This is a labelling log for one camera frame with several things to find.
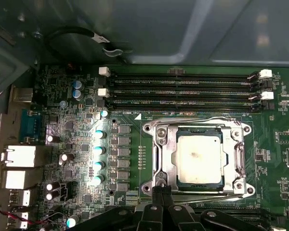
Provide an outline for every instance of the red wire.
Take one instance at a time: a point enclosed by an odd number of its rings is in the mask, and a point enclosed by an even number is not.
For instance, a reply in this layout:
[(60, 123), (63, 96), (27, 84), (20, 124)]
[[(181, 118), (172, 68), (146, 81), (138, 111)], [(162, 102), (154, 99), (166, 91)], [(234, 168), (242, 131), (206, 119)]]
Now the red wire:
[(10, 212), (5, 212), (5, 211), (1, 211), (0, 210), (0, 214), (4, 215), (4, 216), (9, 216), (13, 219), (18, 219), (18, 220), (21, 220), (21, 221), (26, 221), (28, 222), (28, 224), (30, 225), (34, 225), (34, 224), (46, 224), (46, 220), (38, 220), (38, 221), (31, 221), (31, 220), (28, 220), (28, 219), (25, 219), (25, 218), (21, 218), (13, 213), (10, 213)]

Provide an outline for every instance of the motherboard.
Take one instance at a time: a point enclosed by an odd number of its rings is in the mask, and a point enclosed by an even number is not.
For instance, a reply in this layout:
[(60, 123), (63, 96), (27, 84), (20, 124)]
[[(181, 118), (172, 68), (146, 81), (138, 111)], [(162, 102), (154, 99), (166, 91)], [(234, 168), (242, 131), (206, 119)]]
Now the motherboard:
[(196, 214), (289, 230), (289, 68), (46, 65), (35, 91), (20, 142), (53, 148), (39, 217), (65, 214), (56, 230), (155, 185)]

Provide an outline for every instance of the cpu socket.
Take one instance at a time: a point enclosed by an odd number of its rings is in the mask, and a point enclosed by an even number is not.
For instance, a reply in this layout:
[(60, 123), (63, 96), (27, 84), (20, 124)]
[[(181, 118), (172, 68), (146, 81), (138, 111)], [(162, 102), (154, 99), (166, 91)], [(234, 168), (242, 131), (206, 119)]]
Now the cpu socket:
[(161, 118), (144, 124), (153, 137), (152, 180), (170, 185), (174, 201), (238, 200), (255, 194), (246, 182), (244, 136), (251, 127), (234, 118)]

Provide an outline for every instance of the green circuit board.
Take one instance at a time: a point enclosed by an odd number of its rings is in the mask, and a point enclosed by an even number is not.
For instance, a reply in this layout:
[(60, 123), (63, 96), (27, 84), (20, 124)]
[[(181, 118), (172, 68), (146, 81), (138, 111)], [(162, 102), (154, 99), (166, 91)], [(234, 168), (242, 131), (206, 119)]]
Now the green circuit board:
[[(169, 67), (169, 66), (108, 66), (117, 73), (169, 73), (183, 70), (189, 74), (250, 74), (262, 68), (239, 67)], [(284, 216), (276, 221), (278, 227), (289, 230), (289, 68), (272, 68), (274, 109), (254, 113), (219, 113), (219, 112), (150, 112), (150, 111), (116, 111), (110, 112), (108, 118), (101, 118), (96, 105), (95, 77), (98, 66), (82, 66), (77, 70), (66, 71), (62, 66), (45, 66), (37, 78), (48, 96), (46, 107), (42, 112), (43, 127), (46, 133), (60, 136), (61, 143), (53, 146), (52, 163), (45, 166), (45, 183), (54, 180), (72, 181), (74, 197), (67, 202), (59, 200), (47, 201), (45, 187), (41, 189), (39, 213), (41, 216), (48, 209), (59, 205), (67, 216), (78, 215), (80, 222), (92, 218), (105, 210), (107, 205), (138, 205), (150, 203), (151, 197), (142, 193), (140, 186), (152, 179), (152, 137), (142, 131), (143, 124), (162, 117), (209, 118), (225, 116), (237, 118), (250, 125), (252, 133), (245, 137), (245, 159), (247, 182), (256, 188), (252, 197), (235, 202), (197, 203), (193, 207), (233, 207), (233, 208), (265, 208), (271, 213)], [(72, 97), (73, 81), (80, 80), (85, 88), (84, 99), (77, 101)], [(67, 107), (60, 107), (61, 101)], [(117, 133), (119, 126), (128, 126), (128, 133)], [(106, 133), (106, 138), (94, 137), (96, 130)], [(112, 162), (117, 157), (111, 154), (116, 139), (127, 138), (128, 144), (121, 148), (130, 149), (129, 165), (120, 170), (129, 171), (126, 180), (111, 177), (119, 168)], [(106, 153), (93, 155), (95, 146), (103, 146)], [(63, 166), (58, 164), (62, 153), (74, 153), (75, 159)], [(92, 186), (93, 163), (103, 161), (105, 167), (99, 171), (104, 182)], [(119, 191), (119, 184), (124, 190)], [(64, 230), (65, 225), (57, 226)]]

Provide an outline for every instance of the capacitor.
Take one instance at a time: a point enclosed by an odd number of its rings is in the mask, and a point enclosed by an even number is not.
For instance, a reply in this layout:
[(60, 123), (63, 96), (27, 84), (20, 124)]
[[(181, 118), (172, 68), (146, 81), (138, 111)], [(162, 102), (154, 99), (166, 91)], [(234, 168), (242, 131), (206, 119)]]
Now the capacitor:
[(74, 158), (75, 156), (72, 153), (62, 154), (62, 157), (61, 157), (63, 161), (73, 160)]
[(74, 227), (79, 222), (79, 217), (77, 215), (71, 215), (66, 221), (66, 226), (69, 228)]
[(80, 90), (74, 90), (73, 91), (73, 97), (78, 100), (81, 101), (83, 99), (83, 94), (81, 93)]
[(102, 110), (101, 111), (101, 117), (104, 119), (109, 118), (109, 112), (107, 110)]
[(51, 230), (53, 230), (53, 228), (54, 228), (53, 223), (48, 223), (48, 224), (44, 225), (42, 228), (40, 228), (39, 231), (51, 231)]
[(59, 103), (60, 107), (61, 108), (66, 108), (67, 107), (67, 102), (65, 100), (62, 100), (60, 103)]
[(77, 90), (83, 90), (85, 87), (79, 80), (74, 81), (73, 87)]
[(103, 169), (104, 167), (105, 167), (105, 164), (103, 161), (98, 161), (98, 162), (95, 162), (93, 164), (93, 170), (94, 171), (99, 171), (99, 170)]
[(46, 185), (46, 189), (47, 189), (48, 191), (51, 191), (51, 190), (53, 190), (53, 189), (57, 189), (57, 188), (60, 188), (60, 187), (61, 187), (61, 185), (60, 185), (60, 183), (57, 182), (57, 181), (54, 181), (54, 182), (49, 183), (49, 184)]
[(47, 141), (49, 143), (59, 143), (60, 142), (60, 137), (59, 136), (48, 136)]
[(103, 138), (106, 137), (106, 133), (101, 131), (101, 130), (96, 130), (95, 134), (94, 134), (94, 137), (97, 138), (97, 139), (103, 139)]
[(93, 149), (93, 154), (94, 155), (102, 155), (105, 152), (106, 152), (106, 149), (104, 147), (98, 146), (98, 147), (94, 147), (94, 149)]
[(64, 161), (62, 160), (62, 154), (59, 155), (59, 165), (62, 166)]
[(102, 175), (96, 175), (92, 178), (92, 185), (98, 186), (104, 181), (104, 177)]
[(55, 190), (52, 190), (51, 192), (46, 194), (46, 199), (51, 201), (52, 199), (54, 199), (58, 196), (60, 196), (60, 192), (59, 192), (59, 190), (55, 189)]

